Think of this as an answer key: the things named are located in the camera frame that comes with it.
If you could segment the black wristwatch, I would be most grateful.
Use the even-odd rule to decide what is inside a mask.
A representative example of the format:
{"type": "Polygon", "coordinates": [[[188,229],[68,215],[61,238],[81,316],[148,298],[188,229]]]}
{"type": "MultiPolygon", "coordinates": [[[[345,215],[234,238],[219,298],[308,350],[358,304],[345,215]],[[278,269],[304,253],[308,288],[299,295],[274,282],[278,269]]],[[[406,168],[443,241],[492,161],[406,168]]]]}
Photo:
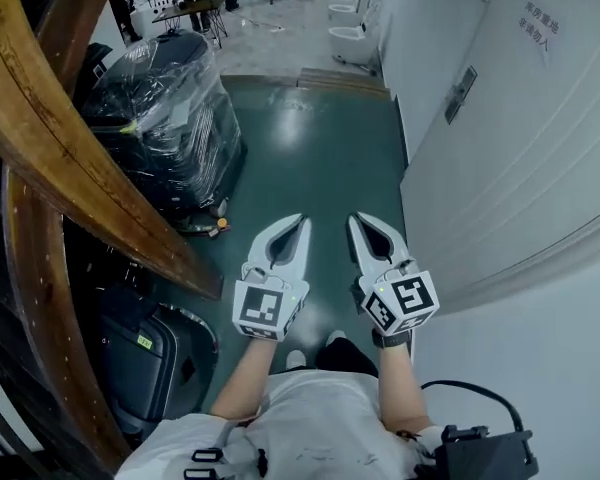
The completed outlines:
{"type": "Polygon", "coordinates": [[[407,348],[410,348],[412,342],[412,332],[408,330],[394,335],[384,336],[376,328],[374,328],[372,330],[372,341],[375,347],[379,349],[393,348],[400,345],[406,345],[407,348]]]}

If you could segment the grey door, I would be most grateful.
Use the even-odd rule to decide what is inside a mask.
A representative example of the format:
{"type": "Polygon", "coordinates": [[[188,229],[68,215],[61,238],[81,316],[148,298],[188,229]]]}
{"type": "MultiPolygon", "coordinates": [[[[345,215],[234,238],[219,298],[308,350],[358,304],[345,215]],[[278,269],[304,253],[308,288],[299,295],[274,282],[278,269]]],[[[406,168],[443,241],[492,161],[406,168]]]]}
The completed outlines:
{"type": "Polygon", "coordinates": [[[490,0],[469,66],[464,105],[432,121],[401,184],[409,249],[445,314],[570,269],[600,227],[600,0],[490,0]],[[548,67],[517,25],[527,1],[561,19],[548,67]]]}

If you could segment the plastic wrapped black machine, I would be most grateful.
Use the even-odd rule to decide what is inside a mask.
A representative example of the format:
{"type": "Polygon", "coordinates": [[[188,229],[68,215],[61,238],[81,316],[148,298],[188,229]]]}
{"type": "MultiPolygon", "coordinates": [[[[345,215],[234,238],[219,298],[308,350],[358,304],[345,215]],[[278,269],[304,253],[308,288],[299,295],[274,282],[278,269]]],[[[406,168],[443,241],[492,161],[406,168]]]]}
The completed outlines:
{"type": "Polygon", "coordinates": [[[95,84],[81,115],[165,218],[230,197],[246,146],[203,35],[178,30],[133,45],[95,84]]]}

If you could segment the wooden floor ramp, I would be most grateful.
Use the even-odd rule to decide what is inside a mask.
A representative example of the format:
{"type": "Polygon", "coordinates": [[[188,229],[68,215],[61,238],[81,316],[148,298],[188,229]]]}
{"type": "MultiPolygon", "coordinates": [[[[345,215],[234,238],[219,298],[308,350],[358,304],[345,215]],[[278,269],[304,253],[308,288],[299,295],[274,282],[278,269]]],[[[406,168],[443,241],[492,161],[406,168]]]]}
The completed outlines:
{"type": "Polygon", "coordinates": [[[343,71],[303,68],[297,79],[300,88],[322,88],[365,94],[390,100],[391,93],[376,77],[343,71]]]}

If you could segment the person's left forearm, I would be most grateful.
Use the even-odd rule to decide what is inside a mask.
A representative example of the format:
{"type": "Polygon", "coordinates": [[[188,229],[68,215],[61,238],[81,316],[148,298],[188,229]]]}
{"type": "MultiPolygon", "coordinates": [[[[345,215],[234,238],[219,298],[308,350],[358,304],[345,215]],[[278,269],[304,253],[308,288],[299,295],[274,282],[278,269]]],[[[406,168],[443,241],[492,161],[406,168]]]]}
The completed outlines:
{"type": "Polygon", "coordinates": [[[209,414],[228,421],[243,421],[258,414],[278,343],[252,339],[209,414]]]}

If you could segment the black hard case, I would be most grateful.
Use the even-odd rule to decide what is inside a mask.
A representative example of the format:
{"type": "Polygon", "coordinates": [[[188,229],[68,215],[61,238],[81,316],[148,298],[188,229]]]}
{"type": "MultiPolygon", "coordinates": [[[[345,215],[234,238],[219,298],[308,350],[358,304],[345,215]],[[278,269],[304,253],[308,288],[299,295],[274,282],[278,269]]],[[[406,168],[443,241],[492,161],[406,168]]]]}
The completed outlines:
{"type": "Polygon", "coordinates": [[[104,390],[120,430],[144,441],[164,420],[199,411],[218,361],[218,340],[197,315],[159,305],[139,322],[100,319],[104,390]]]}

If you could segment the person's white shirt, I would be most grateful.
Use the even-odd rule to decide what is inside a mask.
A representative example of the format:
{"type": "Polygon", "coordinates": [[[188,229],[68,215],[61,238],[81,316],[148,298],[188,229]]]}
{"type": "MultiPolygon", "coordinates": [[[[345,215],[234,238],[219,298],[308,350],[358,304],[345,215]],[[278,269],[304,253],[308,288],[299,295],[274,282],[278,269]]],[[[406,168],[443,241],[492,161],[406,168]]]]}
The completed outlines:
{"type": "Polygon", "coordinates": [[[272,376],[259,414],[234,423],[205,414],[161,422],[115,480],[184,480],[197,449],[221,448],[213,463],[229,480],[410,480],[433,465],[442,430],[415,439],[380,421],[378,382],[346,372],[300,370],[272,376]]]}

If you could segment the brown wooden frame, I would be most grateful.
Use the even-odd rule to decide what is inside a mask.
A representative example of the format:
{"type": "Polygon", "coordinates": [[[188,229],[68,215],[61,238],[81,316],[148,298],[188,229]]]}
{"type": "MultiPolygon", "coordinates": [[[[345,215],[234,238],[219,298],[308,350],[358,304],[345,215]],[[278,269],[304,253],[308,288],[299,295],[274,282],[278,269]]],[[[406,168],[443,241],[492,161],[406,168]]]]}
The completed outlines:
{"type": "Polygon", "coordinates": [[[107,0],[0,0],[0,385],[41,442],[0,414],[12,454],[48,478],[112,480],[130,448],[97,383],[71,297],[65,220],[143,267],[216,299],[222,278],[100,145],[72,102],[107,0]]]}

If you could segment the black hip-worn device box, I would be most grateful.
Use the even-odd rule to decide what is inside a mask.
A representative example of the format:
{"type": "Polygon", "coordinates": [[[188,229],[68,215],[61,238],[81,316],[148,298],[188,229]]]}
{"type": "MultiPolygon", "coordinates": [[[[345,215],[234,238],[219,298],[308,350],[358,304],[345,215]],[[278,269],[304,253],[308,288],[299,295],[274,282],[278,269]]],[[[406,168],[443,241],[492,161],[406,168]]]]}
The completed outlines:
{"type": "Polygon", "coordinates": [[[486,426],[448,425],[433,465],[417,465],[416,480],[530,480],[539,473],[529,430],[490,436],[486,426]]]}

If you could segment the white paper sign red print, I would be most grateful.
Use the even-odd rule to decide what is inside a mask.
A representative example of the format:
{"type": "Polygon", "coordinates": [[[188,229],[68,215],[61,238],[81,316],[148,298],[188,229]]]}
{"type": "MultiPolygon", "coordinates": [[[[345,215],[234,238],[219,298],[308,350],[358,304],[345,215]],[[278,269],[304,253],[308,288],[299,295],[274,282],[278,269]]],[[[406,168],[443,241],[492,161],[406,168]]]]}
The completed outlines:
{"type": "Polygon", "coordinates": [[[560,42],[560,17],[551,13],[544,5],[527,1],[522,6],[517,25],[538,53],[543,65],[548,67],[560,42]]]}

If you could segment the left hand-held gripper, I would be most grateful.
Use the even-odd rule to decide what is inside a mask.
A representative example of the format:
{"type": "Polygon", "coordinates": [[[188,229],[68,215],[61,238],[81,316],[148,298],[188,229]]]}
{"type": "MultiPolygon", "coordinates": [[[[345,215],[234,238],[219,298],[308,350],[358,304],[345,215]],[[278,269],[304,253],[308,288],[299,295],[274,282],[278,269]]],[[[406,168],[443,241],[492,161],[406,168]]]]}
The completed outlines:
{"type": "Polygon", "coordinates": [[[304,214],[284,217],[253,240],[242,278],[235,283],[232,322],[247,337],[284,340],[303,309],[312,223],[304,214]],[[296,279],[285,280],[283,277],[296,279]]]}

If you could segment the person's right forearm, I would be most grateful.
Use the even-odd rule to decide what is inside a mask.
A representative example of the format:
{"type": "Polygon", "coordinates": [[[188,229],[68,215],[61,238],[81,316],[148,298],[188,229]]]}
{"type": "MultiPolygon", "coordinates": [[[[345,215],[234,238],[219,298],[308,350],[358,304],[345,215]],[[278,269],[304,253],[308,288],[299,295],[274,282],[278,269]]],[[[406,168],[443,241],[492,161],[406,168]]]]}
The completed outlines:
{"type": "Polygon", "coordinates": [[[378,384],[380,418],[388,431],[415,439],[433,425],[406,345],[379,349],[378,384]]]}

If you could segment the person's black trousers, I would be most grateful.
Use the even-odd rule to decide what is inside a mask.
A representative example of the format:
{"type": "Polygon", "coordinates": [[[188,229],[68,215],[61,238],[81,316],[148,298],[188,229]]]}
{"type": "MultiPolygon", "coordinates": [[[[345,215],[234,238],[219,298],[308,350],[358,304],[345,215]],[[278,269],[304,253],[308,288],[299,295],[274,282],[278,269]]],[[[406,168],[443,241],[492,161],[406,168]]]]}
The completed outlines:
{"type": "Polygon", "coordinates": [[[353,342],[344,337],[337,337],[318,351],[315,368],[378,377],[375,364],[353,342]]]}

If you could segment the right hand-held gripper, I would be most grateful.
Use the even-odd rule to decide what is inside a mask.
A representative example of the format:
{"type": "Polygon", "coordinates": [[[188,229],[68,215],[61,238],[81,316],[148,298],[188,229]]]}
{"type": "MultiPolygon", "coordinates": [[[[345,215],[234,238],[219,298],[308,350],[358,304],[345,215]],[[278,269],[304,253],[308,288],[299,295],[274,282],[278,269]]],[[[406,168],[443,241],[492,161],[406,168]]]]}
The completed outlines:
{"type": "Polygon", "coordinates": [[[440,308],[433,280],[419,269],[404,237],[364,212],[347,218],[351,257],[357,268],[352,293],[359,314],[383,337],[411,331],[440,308]]]}

